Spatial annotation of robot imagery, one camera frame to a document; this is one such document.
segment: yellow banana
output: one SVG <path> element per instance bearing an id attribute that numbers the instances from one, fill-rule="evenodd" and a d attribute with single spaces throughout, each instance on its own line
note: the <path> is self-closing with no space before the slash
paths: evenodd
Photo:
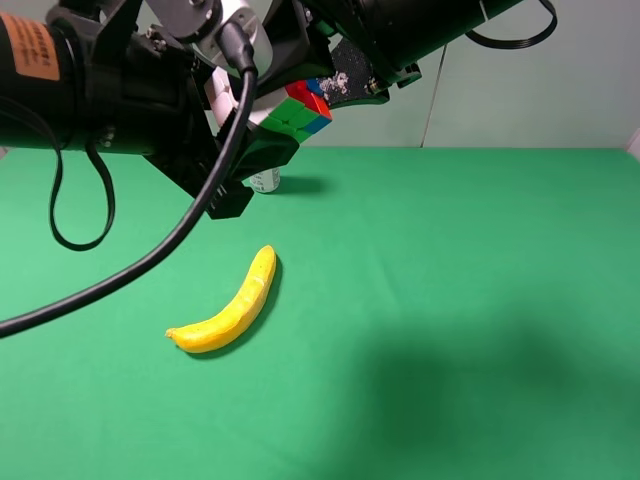
<path id="1" fill-rule="evenodd" d="M 276 252 L 266 246 L 251 263 L 234 299 L 218 315 L 186 327 L 170 328 L 166 336 L 189 353 L 210 352 L 230 344 L 249 328 L 262 310 L 275 271 Z"/>

